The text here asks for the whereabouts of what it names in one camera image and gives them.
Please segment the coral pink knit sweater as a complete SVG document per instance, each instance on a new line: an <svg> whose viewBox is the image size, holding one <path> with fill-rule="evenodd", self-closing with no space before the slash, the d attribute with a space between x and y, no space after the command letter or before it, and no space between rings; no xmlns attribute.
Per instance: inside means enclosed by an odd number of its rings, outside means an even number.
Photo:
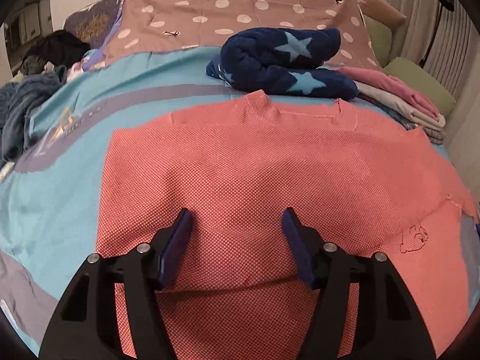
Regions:
<svg viewBox="0 0 480 360"><path fill-rule="evenodd" d="M263 92L118 129L106 153L97 252L195 218L176 283L158 295L180 359L293 359L317 295L281 214L349 252L386 253L442 353L478 286L475 201L420 129L348 102L274 103Z"/></svg>

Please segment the black clothes pile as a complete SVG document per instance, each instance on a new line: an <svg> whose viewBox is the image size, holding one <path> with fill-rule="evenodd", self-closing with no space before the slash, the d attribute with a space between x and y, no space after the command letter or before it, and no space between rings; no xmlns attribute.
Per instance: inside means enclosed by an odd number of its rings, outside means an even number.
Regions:
<svg viewBox="0 0 480 360"><path fill-rule="evenodd" d="M89 43L81 41L66 30L58 30L41 38L28 49L22 59L20 71L25 76L40 74L47 63L54 67L71 68L74 63L80 62L89 50Z"/></svg>

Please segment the floral patterned folded garment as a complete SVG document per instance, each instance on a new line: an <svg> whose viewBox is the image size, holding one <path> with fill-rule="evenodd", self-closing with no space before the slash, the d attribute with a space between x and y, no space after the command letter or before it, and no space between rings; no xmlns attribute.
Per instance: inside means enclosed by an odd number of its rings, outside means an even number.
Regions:
<svg viewBox="0 0 480 360"><path fill-rule="evenodd" d="M425 127L420 124L415 124L414 122L406 119L404 116L400 114L395 114L391 116L397 123L402 125L407 131L414 130L416 128L420 128L425 135L427 135L429 141L434 145L442 145L444 138L446 137L446 133L443 129L435 130L431 127Z"/></svg>

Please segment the beige folded garment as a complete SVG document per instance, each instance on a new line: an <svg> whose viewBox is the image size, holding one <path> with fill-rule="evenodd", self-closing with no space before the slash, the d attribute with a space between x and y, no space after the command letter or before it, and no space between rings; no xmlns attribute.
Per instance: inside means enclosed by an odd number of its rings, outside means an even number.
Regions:
<svg viewBox="0 0 480 360"><path fill-rule="evenodd" d="M398 112L404 118L417 125L432 128L436 131L442 130L446 125L446 120L443 115L439 115L439 119L434 119L433 117L417 110L415 107L405 102L405 100L402 100L402 98L394 94L359 81L356 81L355 84L361 94L376 100L388 110Z"/></svg>

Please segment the turquoise grey bed cover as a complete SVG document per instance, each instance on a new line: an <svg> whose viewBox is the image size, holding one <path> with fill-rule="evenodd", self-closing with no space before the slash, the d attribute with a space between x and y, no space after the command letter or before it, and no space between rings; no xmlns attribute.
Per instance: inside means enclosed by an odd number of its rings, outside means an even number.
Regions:
<svg viewBox="0 0 480 360"><path fill-rule="evenodd" d="M36 144L1 183L1 310L33 352L97 238L113 131L239 92L207 76L214 47L129 55L67 83L34 114Z"/></svg>

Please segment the near green pillow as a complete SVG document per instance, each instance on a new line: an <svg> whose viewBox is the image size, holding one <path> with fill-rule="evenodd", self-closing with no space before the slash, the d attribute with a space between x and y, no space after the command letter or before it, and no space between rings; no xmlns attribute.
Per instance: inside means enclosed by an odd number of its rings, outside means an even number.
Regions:
<svg viewBox="0 0 480 360"><path fill-rule="evenodd" d="M456 100L426 70L406 58L397 57L383 68L385 74L397 77L411 88L427 96L448 117L452 113Z"/></svg>

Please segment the green pillow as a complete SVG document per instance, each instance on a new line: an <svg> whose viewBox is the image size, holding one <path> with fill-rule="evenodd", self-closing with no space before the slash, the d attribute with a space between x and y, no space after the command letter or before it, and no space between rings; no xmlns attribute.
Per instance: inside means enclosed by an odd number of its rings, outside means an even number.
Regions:
<svg viewBox="0 0 480 360"><path fill-rule="evenodd" d="M397 57L383 68L385 74L397 77L411 88L427 96L448 117L452 113L456 100L426 70L406 58Z"/></svg>
<svg viewBox="0 0 480 360"><path fill-rule="evenodd" d="M384 68L389 63L389 57L392 47L392 33L391 30L368 16L364 16L366 28L371 41L374 55L380 66Z"/></svg>

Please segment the pink folded garment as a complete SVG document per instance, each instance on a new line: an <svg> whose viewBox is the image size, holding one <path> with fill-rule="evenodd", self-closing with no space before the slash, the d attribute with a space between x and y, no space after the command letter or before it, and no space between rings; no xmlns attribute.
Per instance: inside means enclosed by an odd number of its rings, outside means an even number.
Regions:
<svg viewBox="0 0 480 360"><path fill-rule="evenodd" d="M409 87L398 77L361 67L335 67L334 69L352 80L394 94L423 114L433 119L439 119L437 106L427 96Z"/></svg>

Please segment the far green pillow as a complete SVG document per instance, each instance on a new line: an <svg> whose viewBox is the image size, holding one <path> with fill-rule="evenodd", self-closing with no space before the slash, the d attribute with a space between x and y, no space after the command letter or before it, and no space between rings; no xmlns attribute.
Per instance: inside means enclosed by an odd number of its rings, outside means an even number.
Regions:
<svg viewBox="0 0 480 360"><path fill-rule="evenodd" d="M392 33L391 30L368 16L364 16L366 28L371 41L374 55L380 66L384 68L389 63L389 57L392 47Z"/></svg>

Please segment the black floor lamp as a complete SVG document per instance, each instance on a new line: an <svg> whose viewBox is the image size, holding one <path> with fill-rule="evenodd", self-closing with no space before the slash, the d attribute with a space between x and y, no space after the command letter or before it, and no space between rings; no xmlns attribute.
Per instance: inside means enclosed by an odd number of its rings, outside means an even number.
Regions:
<svg viewBox="0 0 480 360"><path fill-rule="evenodd" d="M426 49L425 54L423 55L423 57L421 58L421 60L419 62L419 66L421 68L425 67L426 62L427 62L428 58L430 57L431 50L433 48L435 39L436 39L438 31L439 31L439 25L440 25L440 22L441 22L441 19L442 19L443 12L444 11L454 12L455 11L455 0L438 0L438 1L439 1L439 11L438 11L436 21L435 21L435 24L434 24L434 27L433 27L433 34L432 34L432 37L430 39L430 43L429 43L429 45Z"/></svg>

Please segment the blue knit throw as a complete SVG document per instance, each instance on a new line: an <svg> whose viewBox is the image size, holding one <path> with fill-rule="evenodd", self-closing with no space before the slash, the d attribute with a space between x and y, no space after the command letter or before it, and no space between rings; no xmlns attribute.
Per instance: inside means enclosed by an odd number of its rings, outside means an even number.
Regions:
<svg viewBox="0 0 480 360"><path fill-rule="evenodd" d="M1 87L1 167L15 162L35 142L30 137L30 119L66 83L67 72L64 65L59 65Z"/></svg>

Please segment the tan brown pillow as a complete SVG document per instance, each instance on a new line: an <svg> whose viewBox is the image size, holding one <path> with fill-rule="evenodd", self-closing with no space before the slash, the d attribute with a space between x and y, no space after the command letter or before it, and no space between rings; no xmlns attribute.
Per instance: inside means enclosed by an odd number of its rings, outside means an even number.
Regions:
<svg viewBox="0 0 480 360"><path fill-rule="evenodd" d="M384 0L359 0L362 13L388 27L396 30L404 24L407 17Z"/></svg>

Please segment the navy star fleece blanket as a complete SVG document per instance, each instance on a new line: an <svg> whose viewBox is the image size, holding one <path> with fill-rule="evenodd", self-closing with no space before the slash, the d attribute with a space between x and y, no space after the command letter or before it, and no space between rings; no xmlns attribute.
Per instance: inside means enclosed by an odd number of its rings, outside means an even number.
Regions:
<svg viewBox="0 0 480 360"><path fill-rule="evenodd" d="M352 100L359 94L354 80L324 67L340 46L336 28L250 28L224 43L206 74L247 93Z"/></svg>

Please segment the dark blue patterned pillow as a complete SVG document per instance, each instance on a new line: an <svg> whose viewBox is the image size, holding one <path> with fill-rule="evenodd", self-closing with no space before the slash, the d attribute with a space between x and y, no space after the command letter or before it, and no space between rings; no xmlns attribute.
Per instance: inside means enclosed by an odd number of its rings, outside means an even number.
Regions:
<svg viewBox="0 0 480 360"><path fill-rule="evenodd" d="M66 18L64 29L79 40L98 49L110 33L123 0L100 0Z"/></svg>

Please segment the brown polka dot sheet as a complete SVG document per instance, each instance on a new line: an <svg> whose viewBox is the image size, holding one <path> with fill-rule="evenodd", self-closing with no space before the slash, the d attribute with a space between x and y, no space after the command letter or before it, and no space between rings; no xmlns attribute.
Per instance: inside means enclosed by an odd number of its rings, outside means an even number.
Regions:
<svg viewBox="0 0 480 360"><path fill-rule="evenodd" d="M222 47L230 36L255 27L336 28L342 41L333 63L380 68L356 0L124 0L104 63L143 52Z"/></svg>

